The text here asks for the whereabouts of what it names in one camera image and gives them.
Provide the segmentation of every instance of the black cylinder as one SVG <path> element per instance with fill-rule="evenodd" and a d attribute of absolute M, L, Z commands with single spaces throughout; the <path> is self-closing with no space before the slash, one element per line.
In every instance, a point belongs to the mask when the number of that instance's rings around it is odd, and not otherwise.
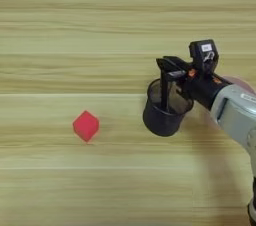
<path fill-rule="evenodd" d="M 162 108 L 160 79 L 153 81 L 148 87 L 148 100 L 143 113 L 146 127 L 164 137 L 172 136 L 179 130 L 185 114 L 193 107 L 193 101 L 183 99 L 176 93 L 175 87 L 170 87 L 168 92 L 168 106 Z"/>

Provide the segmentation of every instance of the wooden table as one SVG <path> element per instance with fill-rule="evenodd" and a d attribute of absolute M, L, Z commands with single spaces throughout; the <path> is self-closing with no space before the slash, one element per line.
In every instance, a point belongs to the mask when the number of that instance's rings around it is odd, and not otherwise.
<path fill-rule="evenodd" d="M 194 40 L 255 87 L 255 35 L 256 0 L 0 0 L 0 225 L 248 225 L 246 152 L 199 106 L 172 138 L 142 111 L 155 58 Z"/>

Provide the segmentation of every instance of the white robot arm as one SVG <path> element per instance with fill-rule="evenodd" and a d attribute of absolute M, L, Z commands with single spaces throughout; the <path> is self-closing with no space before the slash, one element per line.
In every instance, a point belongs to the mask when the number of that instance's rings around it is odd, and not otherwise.
<path fill-rule="evenodd" d="M 248 213 L 256 226 L 256 96 L 214 73 L 219 54 L 213 40 L 192 42 L 189 49 L 191 63 L 174 56 L 157 59 L 161 78 L 149 85 L 144 123 L 156 135 L 172 136 L 194 101 L 209 110 L 214 122 L 250 155 L 254 198 Z"/>

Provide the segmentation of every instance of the red cube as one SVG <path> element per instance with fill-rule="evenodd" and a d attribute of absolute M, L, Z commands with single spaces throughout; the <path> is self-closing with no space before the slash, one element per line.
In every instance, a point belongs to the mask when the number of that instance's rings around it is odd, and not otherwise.
<path fill-rule="evenodd" d="M 84 111 L 74 122 L 73 127 L 75 133 L 84 141 L 89 142 L 99 129 L 99 120 Z"/>

